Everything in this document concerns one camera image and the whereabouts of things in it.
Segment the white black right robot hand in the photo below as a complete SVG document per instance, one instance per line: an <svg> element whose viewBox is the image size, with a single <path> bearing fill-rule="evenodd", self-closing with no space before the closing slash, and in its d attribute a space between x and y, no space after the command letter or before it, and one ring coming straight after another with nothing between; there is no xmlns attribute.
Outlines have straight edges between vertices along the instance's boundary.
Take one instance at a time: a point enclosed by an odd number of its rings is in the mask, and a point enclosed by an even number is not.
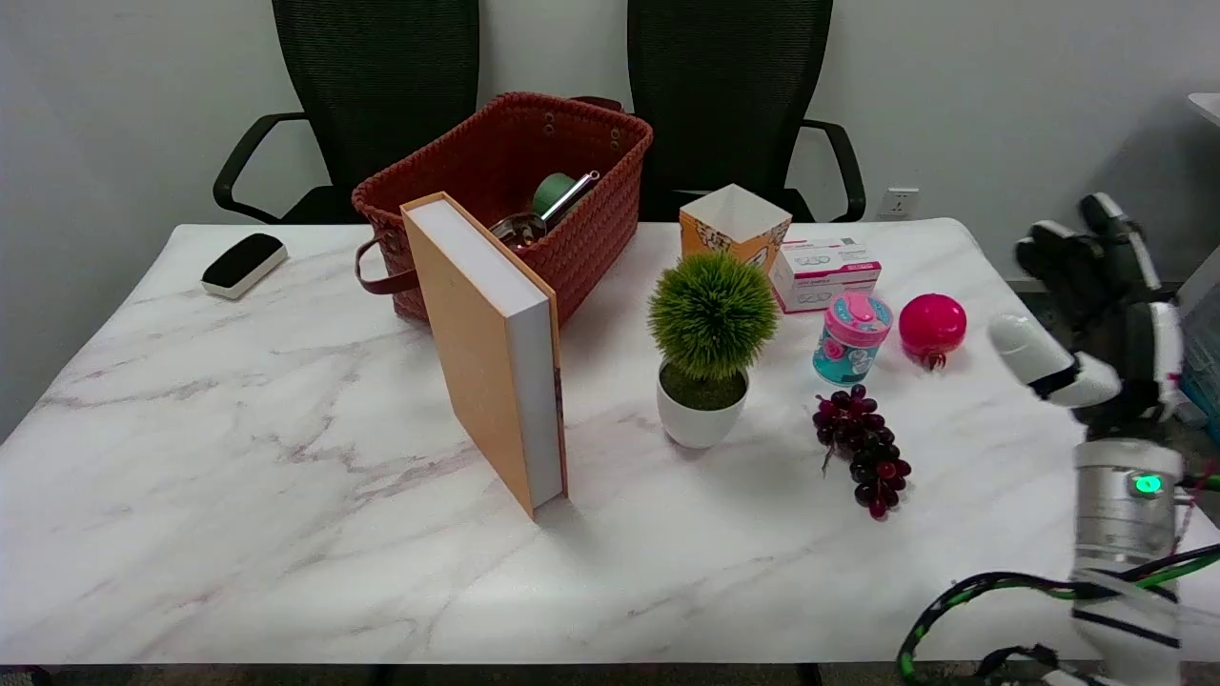
<svg viewBox="0 0 1220 686"><path fill-rule="evenodd" d="M1082 198L1083 229L1039 221L1014 248L1065 330L1028 315L989 321L989 345L1020 385L1070 410L1086 439L1163 439L1183 364L1172 292L1150 259L1146 232L1107 192Z"/></svg>

